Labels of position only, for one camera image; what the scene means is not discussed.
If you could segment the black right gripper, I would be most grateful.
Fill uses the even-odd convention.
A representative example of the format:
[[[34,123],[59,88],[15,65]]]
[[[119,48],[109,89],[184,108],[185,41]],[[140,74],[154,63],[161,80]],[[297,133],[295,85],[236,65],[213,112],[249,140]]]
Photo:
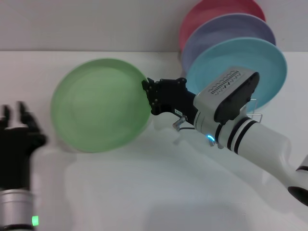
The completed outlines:
[[[195,94],[186,88],[187,79],[161,79],[154,81],[151,78],[141,82],[147,99],[151,103],[151,113],[159,115],[172,113],[178,117],[186,117],[186,122],[193,125],[197,109],[193,105]]]

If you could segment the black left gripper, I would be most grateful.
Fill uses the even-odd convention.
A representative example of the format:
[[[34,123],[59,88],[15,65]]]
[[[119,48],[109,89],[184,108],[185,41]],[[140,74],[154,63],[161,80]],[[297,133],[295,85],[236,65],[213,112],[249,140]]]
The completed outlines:
[[[19,117],[25,127],[8,128],[9,105],[2,106],[0,122],[0,188],[30,189],[30,159],[33,152],[47,142],[26,104],[18,101]]]

